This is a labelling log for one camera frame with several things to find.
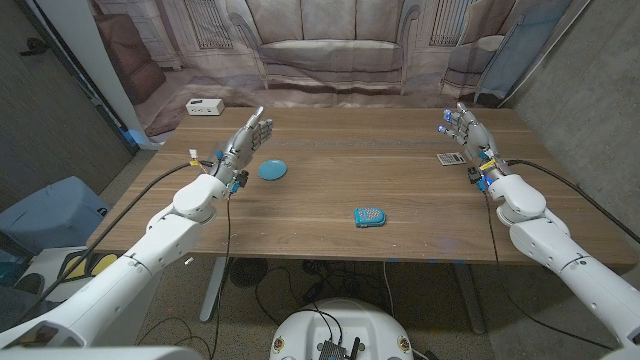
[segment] table leg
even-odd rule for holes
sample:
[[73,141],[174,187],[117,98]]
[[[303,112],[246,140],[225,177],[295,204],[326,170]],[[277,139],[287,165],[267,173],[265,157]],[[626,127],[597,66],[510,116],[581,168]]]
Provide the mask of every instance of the table leg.
[[471,330],[480,335],[486,332],[484,319],[482,318],[482,310],[476,293],[476,286],[471,277],[471,269],[467,264],[453,264],[453,272],[456,274],[462,297],[464,299],[467,314],[469,315],[469,323]]
[[207,287],[207,293],[204,296],[204,302],[202,303],[202,310],[200,310],[200,321],[206,322],[213,316],[213,307],[218,300],[218,290],[222,285],[222,276],[224,275],[224,268],[226,266],[226,258],[216,258],[216,263],[213,265],[213,271],[211,272],[211,278],[209,278],[209,287]]

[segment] wooden table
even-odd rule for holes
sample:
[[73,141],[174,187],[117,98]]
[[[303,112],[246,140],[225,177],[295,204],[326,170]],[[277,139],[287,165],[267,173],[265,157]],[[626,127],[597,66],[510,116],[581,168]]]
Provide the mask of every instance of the wooden table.
[[[146,186],[187,162],[189,148],[206,157],[221,148],[254,111],[227,108],[218,117],[187,117],[154,156],[90,242]],[[478,109],[506,159],[526,159],[571,178],[513,110]],[[483,194],[470,185],[465,165],[442,166],[437,153],[461,147],[436,130],[439,109],[266,109],[273,137],[247,167],[247,187],[231,200],[233,257],[284,257],[494,263]],[[258,166],[281,159],[287,173],[276,181],[258,177]],[[601,262],[630,267],[636,254],[621,233],[579,195],[527,166],[514,171],[540,190],[572,237]],[[144,234],[147,221],[193,180],[197,168],[156,185],[98,247],[125,252]],[[354,226],[353,209],[380,207],[380,228]],[[532,264],[511,243],[508,228],[493,213],[496,244],[505,264]],[[223,203],[195,253],[223,255],[227,221]]]

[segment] printed backdrop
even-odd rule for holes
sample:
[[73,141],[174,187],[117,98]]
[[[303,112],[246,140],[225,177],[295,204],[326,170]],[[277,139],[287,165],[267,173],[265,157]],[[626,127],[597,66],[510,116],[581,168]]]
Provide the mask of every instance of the printed backdrop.
[[[191,98],[227,106],[495,106],[588,2],[89,1],[152,137],[175,128]],[[148,104],[167,81],[175,89],[166,101]]]

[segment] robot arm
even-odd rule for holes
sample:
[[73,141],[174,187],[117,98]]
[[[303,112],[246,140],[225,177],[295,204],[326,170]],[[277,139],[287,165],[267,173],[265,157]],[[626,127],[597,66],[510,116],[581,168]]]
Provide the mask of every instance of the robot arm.
[[260,121],[261,114],[262,107],[229,140],[212,171],[180,189],[129,251],[63,304],[0,334],[0,349],[91,346],[155,274],[196,245],[204,225],[215,219],[211,202],[224,199],[239,177],[246,180],[242,168],[271,136],[272,121]]
[[640,344],[640,293],[593,258],[570,237],[569,229],[547,207],[544,196],[513,174],[500,158],[493,137],[464,105],[460,113],[445,111],[455,130],[438,130],[465,147],[480,171],[478,187],[493,200],[504,201],[496,210],[510,227],[509,235],[523,254],[558,275],[589,310],[602,321],[623,348],[637,351]]

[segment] blue plate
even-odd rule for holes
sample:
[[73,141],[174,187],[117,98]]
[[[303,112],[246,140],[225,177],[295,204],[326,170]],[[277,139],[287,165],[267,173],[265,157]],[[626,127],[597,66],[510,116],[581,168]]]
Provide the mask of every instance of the blue plate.
[[287,164],[280,160],[267,160],[258,168],[258,175],[265,180],[276,180],[287,172]]

